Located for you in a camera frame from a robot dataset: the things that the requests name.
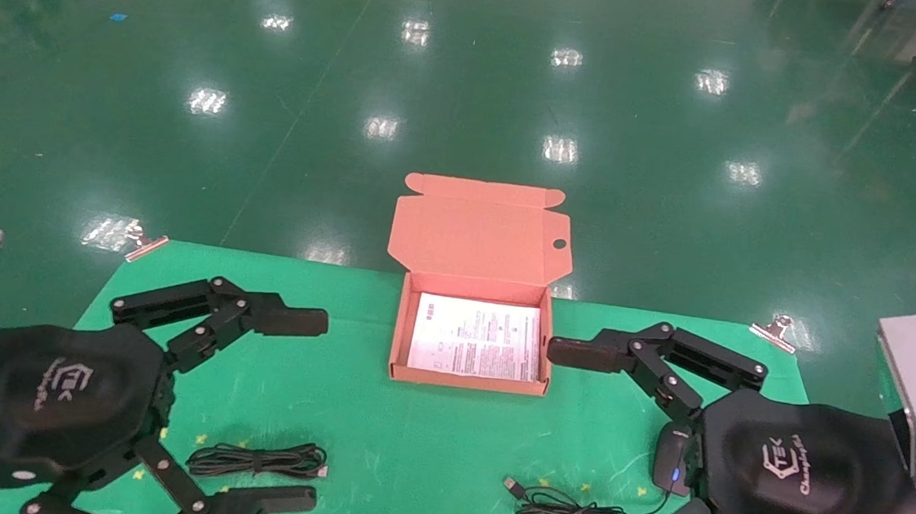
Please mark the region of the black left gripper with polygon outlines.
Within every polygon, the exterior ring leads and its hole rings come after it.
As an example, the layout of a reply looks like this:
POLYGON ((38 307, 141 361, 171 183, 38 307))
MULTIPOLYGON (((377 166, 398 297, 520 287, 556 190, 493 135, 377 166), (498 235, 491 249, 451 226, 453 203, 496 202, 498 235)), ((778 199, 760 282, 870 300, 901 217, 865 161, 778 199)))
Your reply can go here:
POLYGON ((167 420, 172 373, 195 370, 251 332, 323 336, 326 310, 293 308, 278 292, 249 291, 214 276, 122 295, 112 301, 111 315, 116 327, 97 332, 0 329, 0 489, 55 482, 25 503, 22 514, 95 514, 75 507, 85 478, 103 486, 109 469, 136 458, 177 503, 177 514, 315 509, 311 486, 206 495, 158 438, 146 436, 167 420), (196 324, 170 339, 165 353, 139 331, 189 319, 196 324))

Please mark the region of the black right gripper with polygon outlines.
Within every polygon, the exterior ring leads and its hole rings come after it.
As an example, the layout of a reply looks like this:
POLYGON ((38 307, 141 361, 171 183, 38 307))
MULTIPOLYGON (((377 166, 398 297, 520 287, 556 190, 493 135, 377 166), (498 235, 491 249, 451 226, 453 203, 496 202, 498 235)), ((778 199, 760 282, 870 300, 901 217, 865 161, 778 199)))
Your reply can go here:
POLYGON ((694 332, 602 328, 593 339, 554 336, 547 354, 558 367, 627 374, 672 422, 697 421, 692 488, 711 514, 916 514, 887 421, 770 400, 757 393, 765 364, 694 332), (733 392, 705 407, 677 370, 733 392))

